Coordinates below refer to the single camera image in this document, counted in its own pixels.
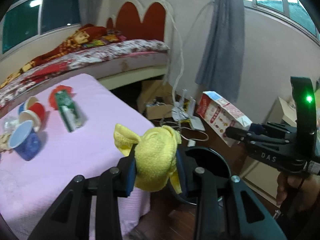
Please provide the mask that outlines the person right hand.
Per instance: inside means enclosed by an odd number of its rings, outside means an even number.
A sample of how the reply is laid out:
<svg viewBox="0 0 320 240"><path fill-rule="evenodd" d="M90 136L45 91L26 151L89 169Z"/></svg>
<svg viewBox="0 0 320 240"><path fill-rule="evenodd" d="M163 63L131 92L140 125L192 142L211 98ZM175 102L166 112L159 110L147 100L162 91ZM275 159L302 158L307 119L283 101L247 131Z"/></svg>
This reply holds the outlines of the person right hand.
<svg viewBox="0 0 320 240"><path fill-rule="evenodd" d="M300 193L299 211L307 210L319 203L319 176L303 178L280 172L277 178L278 188L276 203L281 206L289 193Z"/></svg>

